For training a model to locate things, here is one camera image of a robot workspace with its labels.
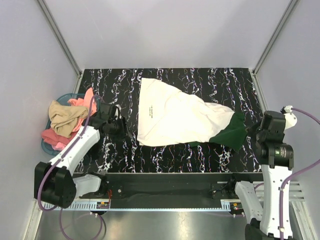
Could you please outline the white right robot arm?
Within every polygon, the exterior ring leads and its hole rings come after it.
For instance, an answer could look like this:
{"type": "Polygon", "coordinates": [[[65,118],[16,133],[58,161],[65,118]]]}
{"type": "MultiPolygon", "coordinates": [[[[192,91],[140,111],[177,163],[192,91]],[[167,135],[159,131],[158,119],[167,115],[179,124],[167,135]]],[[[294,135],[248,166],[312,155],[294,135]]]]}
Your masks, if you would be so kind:
{"type": "Polygon", "coordinates": [[[239,198],[247,224],[247,240],[291,240],[290,179],[294,167],[294,150],[284,143],[285,130],[297,124],[291,112],[267,110],[262,119],[248,127],[255,140],[256,157],[263,176],[263,202],[249,181],[233,181],[227,185],[228,195],[239,198]]]}

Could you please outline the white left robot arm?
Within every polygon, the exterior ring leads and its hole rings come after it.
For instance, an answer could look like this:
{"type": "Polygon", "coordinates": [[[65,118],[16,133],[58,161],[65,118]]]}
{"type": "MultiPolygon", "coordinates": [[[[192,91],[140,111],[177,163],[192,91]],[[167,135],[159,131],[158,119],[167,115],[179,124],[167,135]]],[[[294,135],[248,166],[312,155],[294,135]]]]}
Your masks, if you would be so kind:
{"type": "Polygon", "coordinates": [[[44,203],[53,208],[66,209],[76,198],[93,194],[103,198],[108,186],[99,173],[86,173],[75,177],[77,165],[101,138],[125,141],[131,138],[127,121],[117,104],[102,103],[99,110],[87,118],[76,136],[49,162],[39,162],[34,169],[34,198],[45,211],[44,203]]]}

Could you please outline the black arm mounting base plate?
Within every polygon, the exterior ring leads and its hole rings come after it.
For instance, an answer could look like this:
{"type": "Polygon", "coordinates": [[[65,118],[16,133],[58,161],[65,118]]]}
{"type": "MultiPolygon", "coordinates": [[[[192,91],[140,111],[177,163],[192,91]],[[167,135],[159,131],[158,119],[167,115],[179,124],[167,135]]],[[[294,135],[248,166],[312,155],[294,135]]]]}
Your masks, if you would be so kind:
{"type": "Polygon", "coordinates": [[[235,199],[235,184],[240,181],[261,182],[263,175],[244,173],[107,173],[104,195],[93,193],[83,199],[110,199],[144,203],[173,202],[208,205],[235,199]]]}

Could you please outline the cream and green t-shirt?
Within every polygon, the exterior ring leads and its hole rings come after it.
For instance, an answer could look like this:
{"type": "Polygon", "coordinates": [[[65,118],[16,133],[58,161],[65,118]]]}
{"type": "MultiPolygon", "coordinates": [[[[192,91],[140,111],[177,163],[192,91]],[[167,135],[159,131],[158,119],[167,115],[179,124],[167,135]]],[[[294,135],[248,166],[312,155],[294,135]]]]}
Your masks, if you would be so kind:
{"type": "Polygon", "coordinates": [[[214,143],[239,151],[247,134],[243,114],[161,80],[141,79],[137,129],[141,145],[214,143]]]}

